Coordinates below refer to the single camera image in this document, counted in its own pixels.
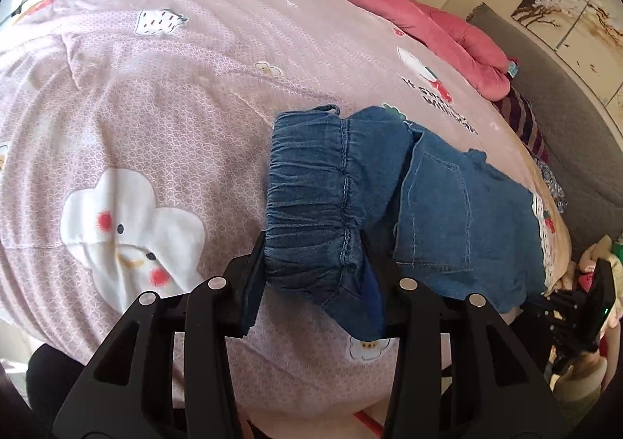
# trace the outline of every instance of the red cable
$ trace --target red cable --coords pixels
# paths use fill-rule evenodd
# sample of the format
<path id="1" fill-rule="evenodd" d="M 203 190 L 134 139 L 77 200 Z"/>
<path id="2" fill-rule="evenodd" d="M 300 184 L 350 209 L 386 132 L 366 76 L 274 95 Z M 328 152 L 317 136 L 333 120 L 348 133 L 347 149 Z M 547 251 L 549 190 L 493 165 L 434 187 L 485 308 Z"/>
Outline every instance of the red cable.
<path id="1" fill-rule="evenodd" d="M 376 437 L 383 436 L 383 426 L 374 418 L 370 417 L 365 411 L 357 411 L 353 416 L 368 427 Z"/>

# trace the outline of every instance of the bed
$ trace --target bed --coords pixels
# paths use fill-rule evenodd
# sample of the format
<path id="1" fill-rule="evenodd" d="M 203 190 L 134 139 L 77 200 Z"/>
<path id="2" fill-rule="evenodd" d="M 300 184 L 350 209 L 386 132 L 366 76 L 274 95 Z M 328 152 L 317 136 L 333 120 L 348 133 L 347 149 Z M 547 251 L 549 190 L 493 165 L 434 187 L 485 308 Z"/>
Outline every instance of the bed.
<path id="1" fill-rule="evenodd" d="M 581 81 L 572 79 L 525 33 L 485 4 L 468 21 L 521 65 L 513 86 L 532 103 L 549 166 L 567 195 L 563 218 L 578 262 L 604 234 L 616 240 L 623 230 L 623 139 L 605 123 Z"/>
<path id="2" fill-rule="evenodd" d="M 553 230 L 535 215 L 557 279 L 566 225 L 488 100 L 508 89 L 504 61 L 410 0 L 43 1 L 0 46 L 0 316 L 85 363 L 138 293 L 185 293 L 251 249 L 273 120 L 327 104 L 383 105 L 485 151 L 550 213 Z M 445 102 L 422 95 L 431 71 Z M 368 344 L 268 290 L 228 343 L 236 395 L 298 416 L 360 410 L 389 394 L 398 351 Z"/>

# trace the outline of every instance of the striped cloth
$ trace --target striped cloth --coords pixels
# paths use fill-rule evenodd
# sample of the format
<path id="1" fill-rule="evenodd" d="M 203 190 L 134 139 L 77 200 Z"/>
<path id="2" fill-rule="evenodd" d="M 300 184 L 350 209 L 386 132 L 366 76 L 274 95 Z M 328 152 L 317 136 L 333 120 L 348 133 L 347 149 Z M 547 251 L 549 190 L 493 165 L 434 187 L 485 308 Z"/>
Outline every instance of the striped cloth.
<path id="1" fill-rule="evenodd" d="M 547 162 L 545 141 L 537 126 L 530 102 L 511 86 L 508 95 L 491 103 L 495 105 L 528 150 L 537 158 Z"/>

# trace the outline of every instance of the blue jeans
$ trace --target blue jeans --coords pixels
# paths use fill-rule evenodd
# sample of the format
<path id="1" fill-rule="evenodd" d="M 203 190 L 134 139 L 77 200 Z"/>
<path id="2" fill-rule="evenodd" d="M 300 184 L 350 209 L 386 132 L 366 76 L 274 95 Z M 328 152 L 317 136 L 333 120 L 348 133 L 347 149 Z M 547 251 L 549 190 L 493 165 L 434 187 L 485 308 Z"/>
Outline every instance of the blue jeans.
<path id="1" fill-rule="evenodd" d="M 501 312 L 543 289 L 532 195 L 485 163 L 381 107 L 334 105 L 276 119 L 265 261 L 269 285 L 306 296 L 353 337 L 383 329 L 363 253 L 391 254 L 436 293 L 482 293 Z"/>

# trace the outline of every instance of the gray headboard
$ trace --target gray headboard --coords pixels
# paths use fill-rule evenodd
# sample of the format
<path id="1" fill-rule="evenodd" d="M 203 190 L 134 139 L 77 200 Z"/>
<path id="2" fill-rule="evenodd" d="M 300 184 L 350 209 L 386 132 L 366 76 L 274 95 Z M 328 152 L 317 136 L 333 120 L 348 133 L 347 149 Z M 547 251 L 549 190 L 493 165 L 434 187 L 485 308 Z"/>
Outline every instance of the gray headboard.
<path id="1" fill-rule="evenodd" d="M 467 20 L 519 61 L 513 86 L 533 106 L 549 166 L 567 195 L 563 219 L 571 233 L 574 259 L 604 234 L 620 234 L 623 151 L 591 100 L 532 39 L 485 4 Z"/>

